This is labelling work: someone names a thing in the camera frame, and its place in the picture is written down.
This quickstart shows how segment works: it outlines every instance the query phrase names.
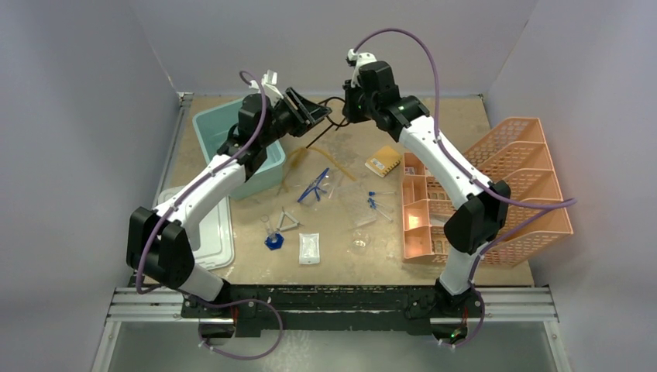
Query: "blue hexagonal base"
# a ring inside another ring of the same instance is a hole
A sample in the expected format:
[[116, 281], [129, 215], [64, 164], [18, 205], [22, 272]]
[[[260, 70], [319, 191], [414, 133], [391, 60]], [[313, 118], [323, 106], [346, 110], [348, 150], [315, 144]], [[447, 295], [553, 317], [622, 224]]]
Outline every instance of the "blue hexagonal base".
[[274, 234], [276, 239], [271, 239], [269, 236], [265, 239], [265, 245], [270, 250], [277, 250], [283, 246], [283, 236], [278, 232]]

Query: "wooden table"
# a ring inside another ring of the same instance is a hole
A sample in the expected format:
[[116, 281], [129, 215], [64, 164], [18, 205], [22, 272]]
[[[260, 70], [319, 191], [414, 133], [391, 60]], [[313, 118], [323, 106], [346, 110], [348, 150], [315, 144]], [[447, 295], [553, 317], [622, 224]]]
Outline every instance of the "wooden table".
[[[235, 97], [194, 96], [184, 133], [170, 167], [167, 188], [188, 183], [205, 166], [192, 118], [200, 111], [235, 100]], [[433, 111], [433, 100], [424, 103]], [[339, 121], [341, 103], [332, 105]], [[440, 108], [441, 129], [463, 151], [490, 130], [483, 103], [478, 97], [444, 98]], [[280, 140], [286, 153], [305, 146], [328, 123], [322, 123], [302, 138], [286, 136]], [[366, 158], [383, 145], [391, 145], [400, 153], [404, 148], [376, 128], [373, 122], [353, 124], [338, 131], [328, 131], [314, 146], [331, 154], [351, 172], [366, 190], [398, 191], [401, 167], [385, 178], [376, 176], [364, 166]], [[442, 271], [441, 265], [421, 265], [402, 261], [401, 201], [397, 195], [381, 195], [377, 201], [394, 207], [394, 222], [383, 218], [363, 227], [371, 242], [365, 248], [352, 244], [353, 229], [346, 210], [338, 200], [323, 199], [314, 206], [299, 205], [296, 199], [313, 179], [332, 164], [321, 154], [310, 152], [300, 167], [291, 170], [289, 192], [279, 187], [263, 191], [240, 201], [230, 201], [235, 246], [233, 263], [214, 272], [240, 284], [433, 284]], [[346, 177], [342, 184], [350, 182]], [[265, 225], [260, 217], [268, 215], [275, 225], [281, 207], [296, 217], [303, 226], [284, 232], [281, 249], [269, 251], [263, 244]], [[299, 233], [319, 233], [321, 263], [299, 264]], [[476, 273], [479, 285], [534, 285], [528, 263], [512, 269], [483, 266]]]

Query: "orange plastic organizer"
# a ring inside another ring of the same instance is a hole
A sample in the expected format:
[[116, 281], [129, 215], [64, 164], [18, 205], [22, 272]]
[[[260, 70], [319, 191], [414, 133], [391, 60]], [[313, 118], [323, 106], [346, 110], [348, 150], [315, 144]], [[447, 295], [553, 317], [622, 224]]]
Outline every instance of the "orange plastic organizer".
[[[535, 204], [563, 200], [538, 119], [506, 119], [464, 155], [491, 180], [505, 180], [511, 187], [514, 200]], [[452, 202], [415, 155], [405, 153], [403, 166], [404, 260], [418, 264], [444, 264], [449, 243], [442, 225], [454, 213]], [[536, 209], [510, 205], [507, 223], [500, 233], [513, 229], [536, 213]], [[513, 267], [572, 234], [568, 212], [559, 209], [499, 243], [486, 254], [483, 263]]]

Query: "spiral notebook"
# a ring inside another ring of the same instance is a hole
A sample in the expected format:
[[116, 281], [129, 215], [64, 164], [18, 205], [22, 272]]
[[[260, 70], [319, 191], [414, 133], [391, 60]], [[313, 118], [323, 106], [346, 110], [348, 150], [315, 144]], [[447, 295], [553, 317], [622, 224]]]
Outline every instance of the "spiral notebook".
[[401, 162], [401, 155], [390, 146], [383, 146], [365, 162], [379, 177], [386, 177]]

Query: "gray floor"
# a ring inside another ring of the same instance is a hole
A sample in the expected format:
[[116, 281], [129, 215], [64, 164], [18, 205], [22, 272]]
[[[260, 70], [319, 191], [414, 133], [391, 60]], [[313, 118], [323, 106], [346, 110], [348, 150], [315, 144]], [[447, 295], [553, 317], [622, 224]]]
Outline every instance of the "gray floor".
[[[110, 371], [555, 371], [543, 323], [488, 323], [471, 344], [455, 352], [431, 337], [402, 332], [287, 331], [261, 360], [238, 361], [198, 348], [193, 323], [124, 323]], [[276, 338], [232, 339], [224, 346], [260, 353]]]

